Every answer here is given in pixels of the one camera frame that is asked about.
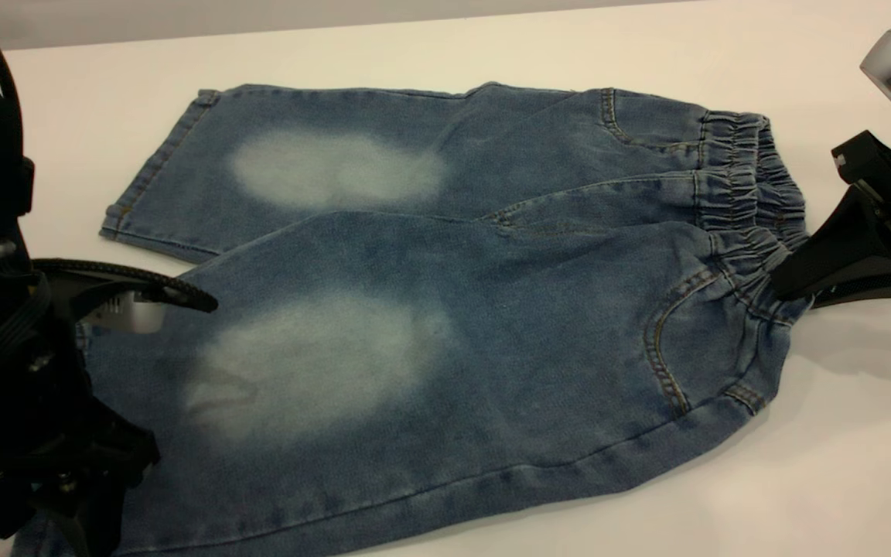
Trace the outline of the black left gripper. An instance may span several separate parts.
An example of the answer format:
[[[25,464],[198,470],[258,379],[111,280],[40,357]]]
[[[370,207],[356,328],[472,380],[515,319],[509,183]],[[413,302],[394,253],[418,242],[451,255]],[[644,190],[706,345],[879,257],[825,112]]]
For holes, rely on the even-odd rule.
[[[94,395],[77,324],[120,295],[212,313],[175,276],[101,261],[29,258],[0,232],[0,537],[44,514],[77,556],[111,556],[126,491],[159,461],[152,431]]]

